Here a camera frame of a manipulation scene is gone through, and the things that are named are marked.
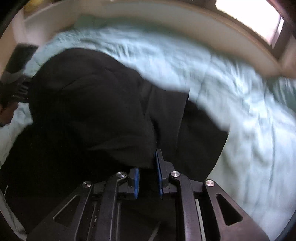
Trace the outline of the person's left hand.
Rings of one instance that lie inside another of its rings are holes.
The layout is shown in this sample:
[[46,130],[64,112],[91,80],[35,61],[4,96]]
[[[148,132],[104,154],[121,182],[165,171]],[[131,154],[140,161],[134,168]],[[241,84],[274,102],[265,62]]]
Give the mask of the person's left hand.
[[16,101],[9,102],[8,104],[1,104],[0,124],[1,128],[9,125],[13,119],[14,111],[18,108],[19,103]]

